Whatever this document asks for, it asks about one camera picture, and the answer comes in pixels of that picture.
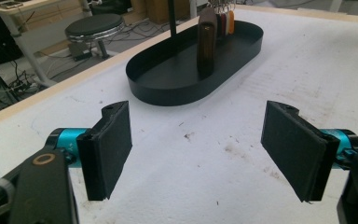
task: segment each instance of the stool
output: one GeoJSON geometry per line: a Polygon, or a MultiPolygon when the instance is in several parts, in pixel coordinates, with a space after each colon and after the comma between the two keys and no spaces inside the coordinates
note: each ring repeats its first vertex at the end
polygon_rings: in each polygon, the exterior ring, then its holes
{"type": "Polygon", "coordinates": [[[103,44],[103,39],[118,34],[124,28],[124,20],[117,14],[100,14],[72,22],[65,34],[69,41],[74,43],[97,41],[102,58],[109,55],[103,44]]]}

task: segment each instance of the desk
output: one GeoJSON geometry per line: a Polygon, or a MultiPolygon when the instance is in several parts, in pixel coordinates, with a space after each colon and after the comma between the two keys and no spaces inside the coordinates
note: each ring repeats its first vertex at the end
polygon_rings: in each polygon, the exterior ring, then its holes
{"type": "MultiPolygon", "coordinates": [[[[65,40],[65,28],[73,21],[77,21],[85,16],[90,15],[90,12],[74,15],[65,18],[64,20],[61,20],[59,22],[55,22],[25,33],[19,31],[13,16],[16,14],[21,14],[23,12],[36,10],[38,8],[47,7],[53,4],[58,4],[61,1],[62,0],[32,0],[29,2],[24,2],[23,6],[21,7],[16,7],[12,9],[0,8],[0,17],[4,21],[5,25],[7,26],[7,29],[10,31],[11,35],[21,49],[25,58],[28,60],[28,62],[36,72],[36,81],[39,84],[47,87],[54,85],[55,82],[48,79],[45,71],[41,68],[39,62],[34,56],[34,53],[65,40]]],[[[83,5],[83,8],[89,9],[89,6],[86,4],[86,2],[81,1],[81,3],[83,5]]]]}
{"type": "Polygon", "coordinates": [[[333,170],[323,200],[301,203],[260,138],[267,100],[358,134],[358,17],[247,6],[235,15],[263,28],[261,52],[193,104],[131,94],[127,61],[167,32],[1,111],[0,176],[56,128],[91,127],[103,106],[129,100],[133,148],[111,200],[88,202],[81,171],[70,171],[81,223],[337,223],[348,173],[333,170]]]}

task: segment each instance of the floor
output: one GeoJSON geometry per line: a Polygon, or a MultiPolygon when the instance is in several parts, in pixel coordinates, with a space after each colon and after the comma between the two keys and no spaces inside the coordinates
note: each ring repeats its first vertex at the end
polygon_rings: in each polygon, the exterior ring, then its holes
{"type": "MultiPolygon", "coordinates": [[[[237,0],[237,3],[259,7],[329,10],[332,0],[237,0]]],[[[358,1],[343,1],[339,13],[358,15],[358,1]]],[[[125,27],[120,35],[106,39],[104,43],[107,50],[120,53],[167,30],[169,30],[168,24],[157,25],[146,19],[125,27]]],[[[99,57],[91,57],[75,62],[69,50],[63,49],[50,55],[41,54],[38,61],[42,64],[49,78],[60,82],[103,60],[99,57]]],[[[16,89],[19,99],[27,98],[45,89],[45,87],[38,86],[33,82],[34,71],[24,58],[1,64],[0,75],[7,85],[11,87],[21,86],[21,88],[16,89]]]]}

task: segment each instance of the round stool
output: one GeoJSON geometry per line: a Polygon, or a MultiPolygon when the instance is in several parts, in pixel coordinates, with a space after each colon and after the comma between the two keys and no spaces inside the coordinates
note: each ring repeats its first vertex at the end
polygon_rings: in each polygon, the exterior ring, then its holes
{"type": "Polygon", "coordinates": [[[65,34],[71,42],[97,41],[102,58],[109,55],[103,44],[103,39],[118,34],[124,28],[124,20],[117,14],[100,14],[83,18],[72,22],[66,29],[65,34]]]}

